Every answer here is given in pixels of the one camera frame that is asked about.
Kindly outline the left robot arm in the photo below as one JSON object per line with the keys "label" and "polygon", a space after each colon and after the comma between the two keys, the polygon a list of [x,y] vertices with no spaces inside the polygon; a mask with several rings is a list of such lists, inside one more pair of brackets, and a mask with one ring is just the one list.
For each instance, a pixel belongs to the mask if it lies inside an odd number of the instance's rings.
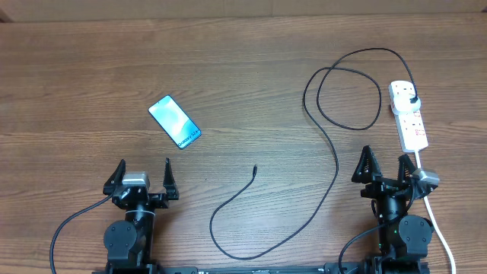
{"label": "left robot arm", "polygon": [[170,159],[165,160],[163,187],[164,193],[150,193],[148,173],[128,172],[124,160],[103,185],[103,194],[125,211],[125,218],[109,225],[103,235],[107,249],[105,273],[163,272],[151,252],[155,211],[167,209],[169,201],[179,199]]}

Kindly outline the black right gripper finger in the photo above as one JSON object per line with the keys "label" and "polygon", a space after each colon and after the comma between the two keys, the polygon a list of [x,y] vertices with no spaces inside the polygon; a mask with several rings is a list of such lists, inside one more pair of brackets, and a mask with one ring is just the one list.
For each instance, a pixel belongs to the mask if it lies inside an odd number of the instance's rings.
{"label": "black right gripper finger", "polygon": [[364,146],[358,165],[352,175],[352,182],[367,184],[378,181],[382,176],[383,174],[371,146]]}
{"label": "black right gripper finger", "polygon": [[398,158],[399,169],[398,169],[398,181],[407,181],[412,177],[412,174],[416,170],[416,166],[412,163],[411,158],[407,155],[401,155]]}

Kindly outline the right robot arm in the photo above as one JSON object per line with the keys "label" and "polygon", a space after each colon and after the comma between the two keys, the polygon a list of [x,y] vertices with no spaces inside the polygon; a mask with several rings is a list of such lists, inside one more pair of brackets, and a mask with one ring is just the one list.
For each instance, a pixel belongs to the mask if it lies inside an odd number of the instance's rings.
{"label": "right robot arm", "polygon": [[371,146],[363,147],[352,175],[353,183],[363,183],[361,197],[369,198],[377,226],[355,238],[378,233],[380,253],[366,257],[353,273],[428,273],[428,255],[434,226],[427,218],[410,215],[416,200],[424,199],[440,183],[432,170],[416,167],[408,155],[398,158],[398,176],[386,178]]}

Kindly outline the blue Galaxy smartphone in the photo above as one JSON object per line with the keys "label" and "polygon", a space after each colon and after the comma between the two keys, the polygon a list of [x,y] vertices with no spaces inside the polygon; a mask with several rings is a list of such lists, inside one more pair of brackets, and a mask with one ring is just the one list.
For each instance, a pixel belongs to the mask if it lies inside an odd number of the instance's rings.
{"label": "blue Galaxy smartphone", "polygon": [[150,106],[148,112],[180,149],[193,143],[202,134],[200,128],[170,95]]}

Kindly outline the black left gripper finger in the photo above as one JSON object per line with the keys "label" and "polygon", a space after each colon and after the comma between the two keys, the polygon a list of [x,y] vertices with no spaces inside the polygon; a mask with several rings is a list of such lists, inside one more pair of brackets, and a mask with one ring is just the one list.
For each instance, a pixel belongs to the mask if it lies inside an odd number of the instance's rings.
{"label": "black left gripper finger", "polygon": [[122,159],[113,174],[107,180],[107,182],[103,185],[103,194],[104,195],[112,195],[115,189],[122,183],[123,176],[126,172],[126,161]]}
{"label": "black left gripper finger", "polygon": [[173,172],[171,168],[171,162],[169,158],[166,158],[165,169],[164,169],[164,181],[163,186],[166,190],[167,200],[178,200],[180,197],[179,191],[175,179],[173,177]]}

